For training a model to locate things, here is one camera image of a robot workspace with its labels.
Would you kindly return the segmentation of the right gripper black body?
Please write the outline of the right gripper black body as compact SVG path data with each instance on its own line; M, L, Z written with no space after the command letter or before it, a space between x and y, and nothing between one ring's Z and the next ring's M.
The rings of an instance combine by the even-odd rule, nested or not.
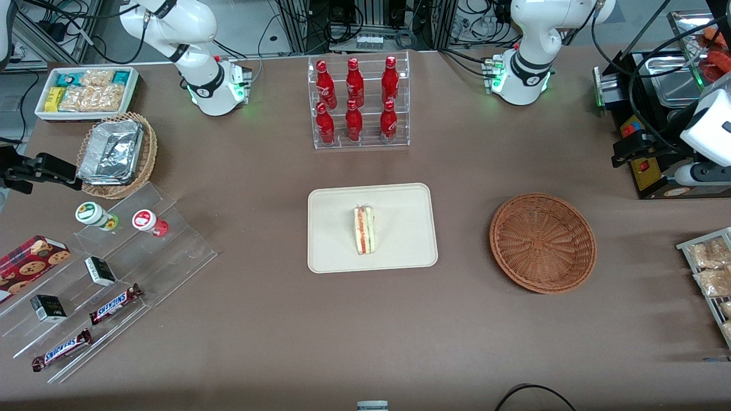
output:
M1 148L1 187L29 195L33 184L28 181L35 174L36 159L20 155L13 147Z

